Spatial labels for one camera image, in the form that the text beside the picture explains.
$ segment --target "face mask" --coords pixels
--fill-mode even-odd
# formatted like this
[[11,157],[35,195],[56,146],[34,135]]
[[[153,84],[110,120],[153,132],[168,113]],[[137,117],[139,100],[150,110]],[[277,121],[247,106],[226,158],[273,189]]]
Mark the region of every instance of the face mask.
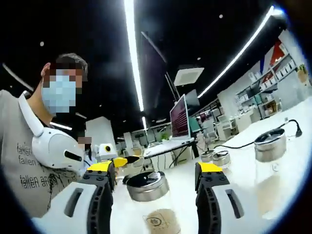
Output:
[[53,116],[56,113],[69,113],[70,107],[76,106],[76,82],[69,76],[56,71],[55,81],[50,81],[49,87],[42,85],[41,95],[45,108]]

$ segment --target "white headphones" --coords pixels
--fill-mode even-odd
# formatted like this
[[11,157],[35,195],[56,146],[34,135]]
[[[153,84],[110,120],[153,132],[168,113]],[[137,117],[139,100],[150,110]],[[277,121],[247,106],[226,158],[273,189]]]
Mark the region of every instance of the white headphones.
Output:
[[53,128],[44,127],[30,108],[24,91],[19,97],[19,107],[23,116],[33,132],[33,154],[39,163],[46,167],[79,172],[83,168],[84,151],[68,134]]

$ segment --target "box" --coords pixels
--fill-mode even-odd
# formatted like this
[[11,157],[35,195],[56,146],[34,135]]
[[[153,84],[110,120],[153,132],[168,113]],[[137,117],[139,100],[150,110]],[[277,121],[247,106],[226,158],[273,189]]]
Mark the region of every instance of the box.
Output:
[[270,81],[271,81],[271,84],[272,84],[272,85],[276,84],[276,80],[275,80],[274,77],[272,77],[272,78],[270,79]]
[[263,91],[267,88],[265,83],[260,84],[260,90]]
[[287,73],[291,71],[291,66],[289,65],[289,63],[286,64],[285,69]]
[[283,78],[283,76],[282,76],[280,71],[276,73],[276,76],[277,76],[277,79],[282,79]]
[[267,88],[271,87],[271,86],[272,86],[271,81],[270,81],[270,80],[267,80],[267,81],[265,82],[265,85],[267,86]]
[[257,73],[255,74],[255,77],[256,77],[256,79],[260,79],[260,78],[261,78],[261,74],[257,72]]
[[267,100],[268,100],[268,101],[271,101],[272,99],[273,99],[273,97],[272,97],[271,94],[267,95]]
[[283,67],[282,70],[280,70],[280,73],[282,74],[282,76],[285,76],[287,74],[285,67]]
[[294,69],[296,67],[296,65],[294,64],[294,61],[292,59],[289,61],[289,65],[291,66],[292,69]]
[[250,73],[248,74],[248,76],[249,76],[249,79],[252,81],[252,83],[254,83],[254,82],[257,81],[256,77],[254,76],[254,74],[253,74],[252,72],[250,72]]

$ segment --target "computer monitor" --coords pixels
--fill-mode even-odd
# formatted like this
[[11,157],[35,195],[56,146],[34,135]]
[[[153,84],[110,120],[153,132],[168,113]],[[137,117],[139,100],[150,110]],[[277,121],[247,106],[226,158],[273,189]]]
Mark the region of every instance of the computer monitor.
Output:
[[198,133],[201,131],[200,125],[195,117],[189,117],[189,122],[192,133]]
[[171,131],[173,139],[190,139],[191,131],[185,95],[183,95],[170,111]]
[[186,105],[187,105],[189,116],[191,116],[200,107],[196,89],[193,89],[191,92],[185,95],[185,100],[186,100]]

